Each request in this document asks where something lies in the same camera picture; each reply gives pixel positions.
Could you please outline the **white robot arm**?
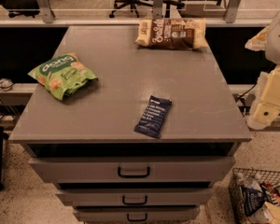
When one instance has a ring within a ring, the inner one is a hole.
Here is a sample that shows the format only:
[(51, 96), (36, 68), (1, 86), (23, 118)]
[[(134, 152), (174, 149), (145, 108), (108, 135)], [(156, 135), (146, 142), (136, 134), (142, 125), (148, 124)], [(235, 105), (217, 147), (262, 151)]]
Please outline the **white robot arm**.
[(280, 11), (267, 27), (246, 42), (245, 48), (263, 50), (265, 58), (276, 64), (270, 73), (260, 73), (256, 98), (246, 120), (249, 128), (262, 130), (280, 115)]

